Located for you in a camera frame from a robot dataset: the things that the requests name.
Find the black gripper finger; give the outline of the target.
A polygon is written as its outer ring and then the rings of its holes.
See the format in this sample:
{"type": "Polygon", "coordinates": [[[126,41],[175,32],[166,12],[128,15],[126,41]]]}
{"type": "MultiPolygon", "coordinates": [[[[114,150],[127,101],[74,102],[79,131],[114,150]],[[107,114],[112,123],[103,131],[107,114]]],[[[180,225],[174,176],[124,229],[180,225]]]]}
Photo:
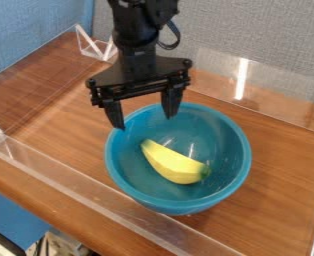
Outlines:
{"type": "Polygon", "coordinates": [[[111,124],[115,128],[124,130],[124,115],[122,103],[119,101],[108,100],[104,102],[104,110],[111,124]]]}
{"type": "Polygon", "coordinates": [[[167,118],[172,118],[179,111],[184,88],[182,86],[167,87],[162,92],[162,106],[167,118]]]}

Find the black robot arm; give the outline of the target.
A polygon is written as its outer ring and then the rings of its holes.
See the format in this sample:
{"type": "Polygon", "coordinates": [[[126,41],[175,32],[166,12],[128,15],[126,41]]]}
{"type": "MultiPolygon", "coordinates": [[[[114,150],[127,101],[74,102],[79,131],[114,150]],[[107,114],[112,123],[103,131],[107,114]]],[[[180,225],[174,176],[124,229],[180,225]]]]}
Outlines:
{"type": "Polygon", "coordinates": [[[166,116],[178,114],[183,92],[191,83],[193,61],[156,54],[158,48],[171,50],[179,46],[159,40],[163,28],[180,33],[172,22],[179,0],[108,0],[108,4],[119,56],[114,65],[87,80],[87,88],[91,103],[106,110],[112,126],[123,129],[124,99],[160,93],[166,116]]]}

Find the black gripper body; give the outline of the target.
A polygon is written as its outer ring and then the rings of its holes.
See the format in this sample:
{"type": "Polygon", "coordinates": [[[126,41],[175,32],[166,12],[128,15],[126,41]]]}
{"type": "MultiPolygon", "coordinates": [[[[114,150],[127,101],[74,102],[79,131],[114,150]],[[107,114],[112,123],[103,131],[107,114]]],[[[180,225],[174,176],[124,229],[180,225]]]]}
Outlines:
{"type": "Polygon", "coordinates": [[[90,89],[91,104],[104,108],[108,100],[122,101],[152,93],[160,93],[167,87],[190,85],[193,60],[179,57],[164,57],[156,49],[119,53],[114,65],[86,83],[90,89]]]}

